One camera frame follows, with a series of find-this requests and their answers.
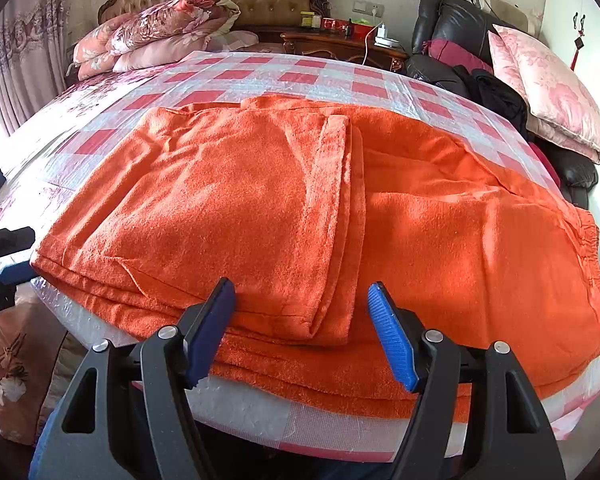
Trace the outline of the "dark wooden nightstand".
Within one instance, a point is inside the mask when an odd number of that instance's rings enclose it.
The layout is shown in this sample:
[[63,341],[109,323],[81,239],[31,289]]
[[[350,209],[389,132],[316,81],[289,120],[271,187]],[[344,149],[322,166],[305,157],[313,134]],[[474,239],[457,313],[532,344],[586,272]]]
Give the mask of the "dark wooden nightstand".
[[401,73],[410,55],[402,49],[379,47],[373,40],[353,40],[328,32],[282,32],[288,54],[330,58]]

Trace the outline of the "pink satin pillow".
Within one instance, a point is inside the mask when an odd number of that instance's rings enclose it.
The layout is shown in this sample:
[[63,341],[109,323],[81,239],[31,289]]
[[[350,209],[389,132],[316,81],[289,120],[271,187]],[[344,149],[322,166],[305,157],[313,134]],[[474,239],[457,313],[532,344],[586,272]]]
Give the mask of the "pink satin pillow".
[[578,76],[542,42],[518,29],[489,32],[494,75],[528,105],[527,130],[600,162],[600,109]]

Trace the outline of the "red hanging tassel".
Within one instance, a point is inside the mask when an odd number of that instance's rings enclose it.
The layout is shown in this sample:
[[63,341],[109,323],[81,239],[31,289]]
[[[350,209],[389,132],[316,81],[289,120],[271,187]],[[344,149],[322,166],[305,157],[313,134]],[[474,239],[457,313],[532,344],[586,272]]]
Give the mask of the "red hanging tassel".
[[579,53],[584,47],[583,37],[584,37],[584,22],[585,15],[576,12],[572,18],[573,29],[577,32],[578,36],[574,40],[574,53],[572,57],[572,61],[570,63],[570,70],[575,70],[579,58]]

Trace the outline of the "pink checkered bed cover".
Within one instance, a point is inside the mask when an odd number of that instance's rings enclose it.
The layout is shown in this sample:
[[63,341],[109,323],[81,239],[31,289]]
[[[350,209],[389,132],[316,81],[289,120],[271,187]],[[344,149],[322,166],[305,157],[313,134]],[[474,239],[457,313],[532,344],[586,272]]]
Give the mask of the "pink checkered bed cover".
[[[43,235],[74,192],[154,106],[238,102],[261,94],[378,106],[458,136],[491,162],[554,188],[528,143],[497,114],[445,90],[348,63],[274,53],[215,53],[100,76],[71,88],[7,143],[0,229]],[[338,415],[240,382],[206,379],[188,397],[196,419],[271,448],[344,460],[391,460],[402,419]]]

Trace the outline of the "black jacket on chair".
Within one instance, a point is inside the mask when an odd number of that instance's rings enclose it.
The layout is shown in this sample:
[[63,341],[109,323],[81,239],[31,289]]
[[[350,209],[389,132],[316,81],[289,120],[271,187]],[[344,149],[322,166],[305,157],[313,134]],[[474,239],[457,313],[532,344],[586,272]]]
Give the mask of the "black jacket on chair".
[[482,68],[470,72],[457,65],[453,72],[464,84],[468,99],[508,120],[524,139],[529,139],[528,105],[516,90]]

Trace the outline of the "folded floral quilt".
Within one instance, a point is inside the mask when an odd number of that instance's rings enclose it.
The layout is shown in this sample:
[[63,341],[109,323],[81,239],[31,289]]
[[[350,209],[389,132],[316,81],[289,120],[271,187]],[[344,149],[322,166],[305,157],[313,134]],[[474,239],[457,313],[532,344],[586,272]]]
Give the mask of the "folded floral quilt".
[[74,47],[79,81],[180,62],[194,52],[230,52],[259,43],[235,30],[239,6],[232,0],[169,0],[102,23]]

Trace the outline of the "orange fleece pants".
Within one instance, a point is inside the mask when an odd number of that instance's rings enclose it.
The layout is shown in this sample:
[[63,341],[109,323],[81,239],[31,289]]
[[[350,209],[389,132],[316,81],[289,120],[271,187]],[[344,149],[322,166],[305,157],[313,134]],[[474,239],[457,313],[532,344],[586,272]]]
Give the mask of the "orange fleece pants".
[[543,398],[600,356],[592,214],[377,107],[262,96],[153,108],[32,264],[138,338],[229,278],[237,304],[212,373],[336,413],[414,408],[368,314],[373,282],[458,344],[510,344]]

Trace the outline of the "pink patterned curtain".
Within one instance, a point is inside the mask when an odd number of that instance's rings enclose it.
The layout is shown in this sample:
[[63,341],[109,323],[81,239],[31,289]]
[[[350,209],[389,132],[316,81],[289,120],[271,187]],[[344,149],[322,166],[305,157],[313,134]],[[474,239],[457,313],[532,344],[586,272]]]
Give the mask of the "pink patterned curtain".
[[0,122],[12,134],[65,91],[66,0],[8,0],[0,12]]

